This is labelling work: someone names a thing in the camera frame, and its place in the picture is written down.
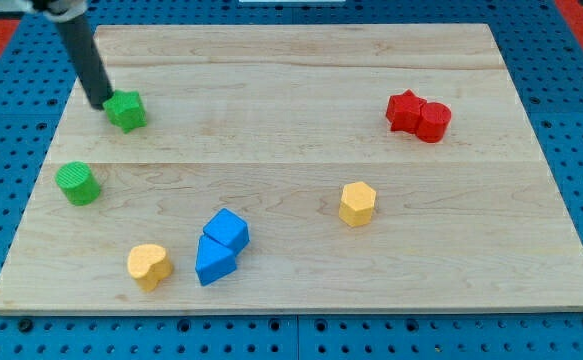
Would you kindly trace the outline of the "grey robot end mount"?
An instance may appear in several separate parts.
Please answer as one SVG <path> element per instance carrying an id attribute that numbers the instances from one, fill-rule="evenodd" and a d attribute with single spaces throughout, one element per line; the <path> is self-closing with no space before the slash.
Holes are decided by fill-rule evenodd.
<path id="1" fill-rule="evenodd" d="M 86 0 L 18 0 L 18 6 L 25 13 L 43 14 L 49 21 L 64 23 L 86 13 Z"/>

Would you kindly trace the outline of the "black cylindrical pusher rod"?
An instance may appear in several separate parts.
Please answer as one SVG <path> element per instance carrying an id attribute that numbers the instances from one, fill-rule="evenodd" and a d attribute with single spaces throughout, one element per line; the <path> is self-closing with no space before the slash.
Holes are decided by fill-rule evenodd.
<path id="1" fill-rule="evenodd" d="M 113 95 L 113 88 L 86 15 L 58 22 L 56 28 L 88 103 L 93 109 L 103 110 L 104 103 Z"/>

